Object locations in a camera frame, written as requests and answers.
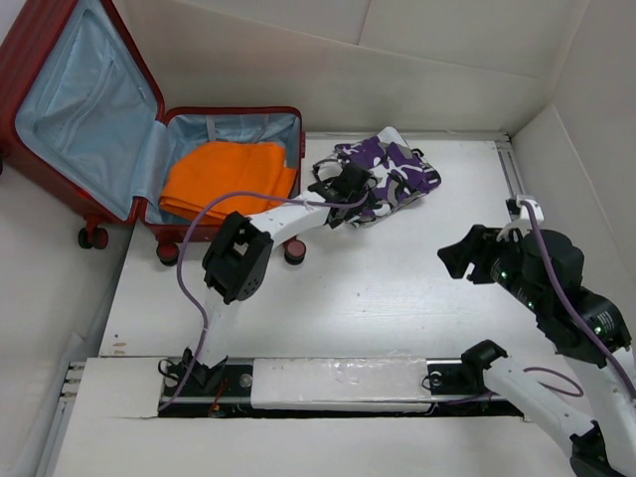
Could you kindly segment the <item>purple camouflage garment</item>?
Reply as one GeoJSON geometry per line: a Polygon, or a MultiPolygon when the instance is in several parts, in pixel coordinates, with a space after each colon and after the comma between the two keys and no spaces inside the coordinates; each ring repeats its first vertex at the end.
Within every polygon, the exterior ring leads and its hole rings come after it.
{"type": "Polygon", "coordinates": [[[347,163],[368,170],[377,181],[377,204],[352,222],[355,228],[369,227],[398,212],[437,189],[441,175],[424,158],[423,152],[410,147],[392,126],[355,143],[340,143],[333,152],[312,166],[316,179],[337,176],[347,163]]]}

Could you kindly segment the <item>orange cloth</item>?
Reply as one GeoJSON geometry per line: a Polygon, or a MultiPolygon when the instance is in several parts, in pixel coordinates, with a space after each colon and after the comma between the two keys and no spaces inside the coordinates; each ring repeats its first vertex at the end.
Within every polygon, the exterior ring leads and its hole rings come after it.
{"type": "Polygon", "coordinates": [[[285,161],[285,148],[275,143],[205,143],[171,167],[159,209],[191,221],[209,202],[227,193],[287,197],[297,170],[285,161]]]}

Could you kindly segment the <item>red hard-shell suitcase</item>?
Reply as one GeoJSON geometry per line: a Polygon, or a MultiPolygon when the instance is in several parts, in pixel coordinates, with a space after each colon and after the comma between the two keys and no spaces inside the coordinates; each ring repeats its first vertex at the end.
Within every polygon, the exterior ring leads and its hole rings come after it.
{"type": "Polygon", "coordinates": [[[213,140],[273,142],[298,171],[302,116],[291,106],[167,108],[110,1],[29,1],[1,47],[1,160],[83,218],[78,242],[103,249],[110,225],[144,224],[173,264],[183,238],[210,239],[163,212],[171,166],[213,140]]]}

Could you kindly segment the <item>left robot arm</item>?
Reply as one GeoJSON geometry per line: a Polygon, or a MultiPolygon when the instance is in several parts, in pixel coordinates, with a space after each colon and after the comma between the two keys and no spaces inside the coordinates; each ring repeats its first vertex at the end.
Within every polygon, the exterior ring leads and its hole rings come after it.
{"type": "Polygon", "coordinates": [[[272,251],[309,230],[339,226],[348,214],[354,215],[365,207],[376,185],[377,180],[369,171],[349,163],[338,176],[312,184],[295,198],[231,192],[212,200],[196,215],[182,241],[177,282],[200,311],[203,326],[196,348],[184,353],[185,372],[177,380],[169,400],[160,405],[161,409],[179,397],[187,383],[204,395],[219,387],[239,304],[251,298],[262,285],[272,251]],[[200,302],[183,279],[183,258],[188,243],[199,221],[214,206],[242,197],[264,199],[278,206],[248,216],[232,212],[224,219],[202,260],[208,293],[206,301],[200,302]]]}

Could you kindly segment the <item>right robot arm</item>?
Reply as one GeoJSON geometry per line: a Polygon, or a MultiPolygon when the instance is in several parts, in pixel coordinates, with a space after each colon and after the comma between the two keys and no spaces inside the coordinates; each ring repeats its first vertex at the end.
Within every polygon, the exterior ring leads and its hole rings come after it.
{"type": "Polygon", "coordinates": [[[582,284],[584,255],[540,228],[473,226],[438,257],[454,279],[497,284],[528,309],[573,370],[592,409],[580,412],[533,379],[501,346],[484,340],[461,356],[470,391],[504,398],[560,448],[577,476],[635,473],[635,364],[618,307],[582,284]]]}

